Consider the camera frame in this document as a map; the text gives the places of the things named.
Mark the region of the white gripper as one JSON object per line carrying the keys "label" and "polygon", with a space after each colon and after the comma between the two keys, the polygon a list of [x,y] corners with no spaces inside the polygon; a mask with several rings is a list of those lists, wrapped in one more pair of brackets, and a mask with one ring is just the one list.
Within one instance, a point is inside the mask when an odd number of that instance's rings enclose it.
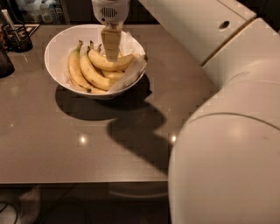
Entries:
{"label": "white gripper", "polygon": [[123,24],[129,15],[130,0],[92,0],[96,19],[102,23],[101,39],[108,61],[116,62],[121,43]]}

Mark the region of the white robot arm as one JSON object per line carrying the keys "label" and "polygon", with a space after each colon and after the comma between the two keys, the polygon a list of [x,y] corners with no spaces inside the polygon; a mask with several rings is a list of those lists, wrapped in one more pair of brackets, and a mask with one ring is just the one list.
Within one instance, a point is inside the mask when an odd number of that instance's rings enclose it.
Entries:
{"label": "white robot arm", "polygon": [[280,224],[279,35],[242,0],[139,0],[218,91],[168,169],[172,224]]}

